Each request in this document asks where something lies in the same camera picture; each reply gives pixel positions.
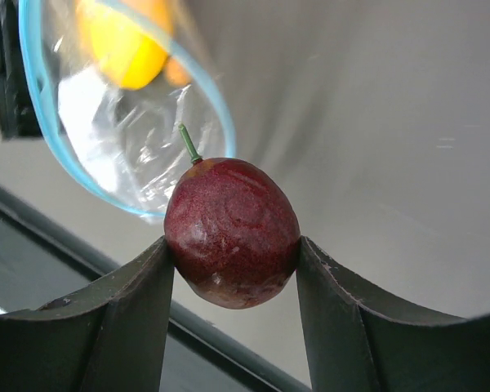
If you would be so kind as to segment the yellow fake lemon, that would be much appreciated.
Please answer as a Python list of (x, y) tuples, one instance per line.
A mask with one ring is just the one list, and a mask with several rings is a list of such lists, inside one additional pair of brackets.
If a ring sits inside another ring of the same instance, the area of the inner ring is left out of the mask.
[(124, 14), (97, 1), (76, 1), (82, 48), (118, 87), (138, 90), (160, 73), (168, 52)]

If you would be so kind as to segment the clear zip top bag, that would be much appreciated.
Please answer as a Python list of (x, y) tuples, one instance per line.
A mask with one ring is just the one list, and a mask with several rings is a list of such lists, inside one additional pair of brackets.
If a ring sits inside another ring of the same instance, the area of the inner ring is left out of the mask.
[(82, 48), (76, 1), (21, 1), (29, 94), (47, 146), (78, 184), (125, 212), (159, 221), (189, 167), (179, 126), (203, 157), (232, 158), (233, 119), (185, 2), (97, 2), (138, 24), (189, 73), (190, 84), (171, 86), (162, 68), (146, 87), (118, 87)]

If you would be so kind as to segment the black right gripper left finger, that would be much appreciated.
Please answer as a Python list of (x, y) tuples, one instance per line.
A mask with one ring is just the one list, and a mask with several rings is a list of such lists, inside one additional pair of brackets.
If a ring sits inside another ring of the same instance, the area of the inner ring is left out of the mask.
[(0, 315), (0, 391), (157, 391), (174, 269), (163, 239), (38, 310)]

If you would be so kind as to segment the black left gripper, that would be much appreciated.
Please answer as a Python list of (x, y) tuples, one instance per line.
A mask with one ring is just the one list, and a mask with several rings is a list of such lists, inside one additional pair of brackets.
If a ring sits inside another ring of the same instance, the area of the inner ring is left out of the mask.
[(0, 1), (0, 134), (5, 140), (41, 136), (20, 51), (17, 1)]

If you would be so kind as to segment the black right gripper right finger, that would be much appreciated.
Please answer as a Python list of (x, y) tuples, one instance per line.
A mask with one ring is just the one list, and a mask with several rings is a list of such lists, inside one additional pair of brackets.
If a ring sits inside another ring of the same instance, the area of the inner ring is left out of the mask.
[(314, 391), (490, 391), (490, 313), (406, 301), (307, 237), (296, 280)]

